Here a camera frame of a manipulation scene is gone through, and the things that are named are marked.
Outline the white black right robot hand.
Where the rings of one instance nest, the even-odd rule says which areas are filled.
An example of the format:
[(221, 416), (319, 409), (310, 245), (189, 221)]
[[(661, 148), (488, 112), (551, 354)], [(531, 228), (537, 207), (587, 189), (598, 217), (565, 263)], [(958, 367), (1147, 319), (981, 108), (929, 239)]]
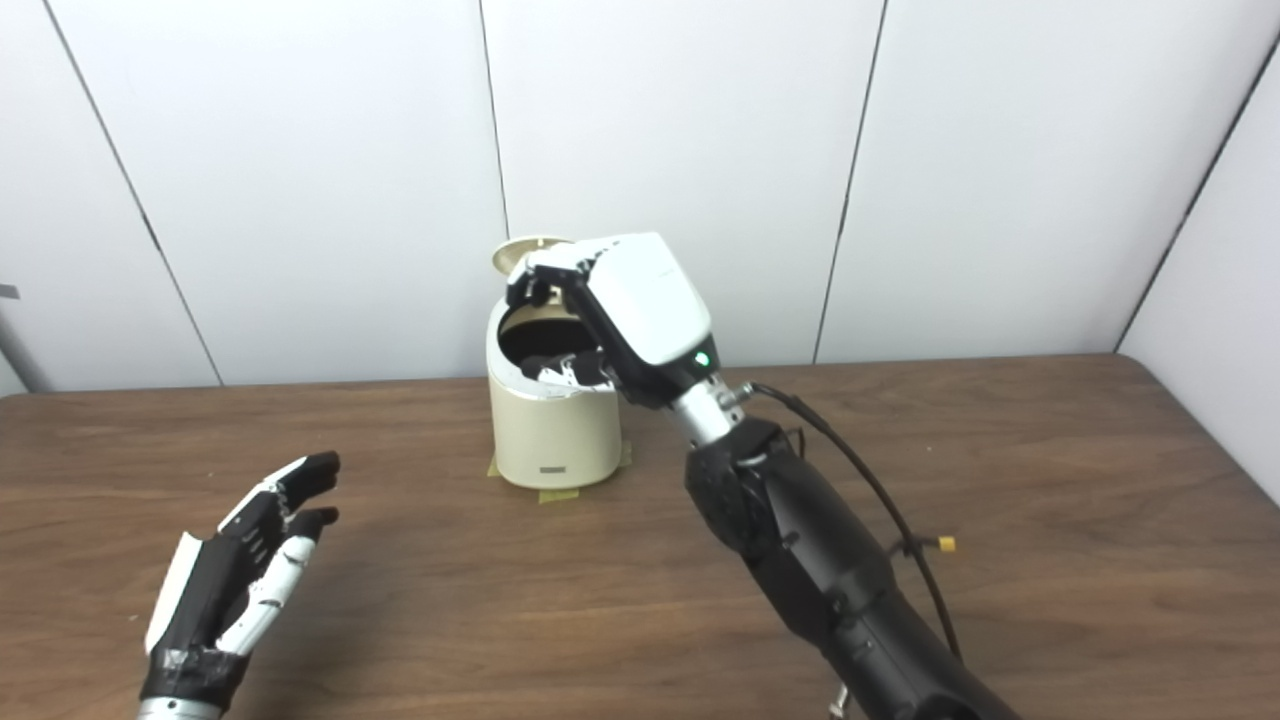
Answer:
[(663, 409), (719, 370), (709, 310), (657, 232), (507, 249), (508, 306), (557, 299), (594, 343), (524, 361), (527, 378)]

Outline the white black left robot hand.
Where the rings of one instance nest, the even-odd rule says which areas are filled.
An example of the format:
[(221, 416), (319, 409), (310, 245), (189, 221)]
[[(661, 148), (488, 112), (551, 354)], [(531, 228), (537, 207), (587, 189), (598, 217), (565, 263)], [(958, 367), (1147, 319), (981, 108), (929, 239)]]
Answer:
[(340, 456), (310, 454), (265, 477), (206, 539), (184, 533), (143, 637), (140, 719), (221, 719), (253, 652), (307, 569), (335, 507)]

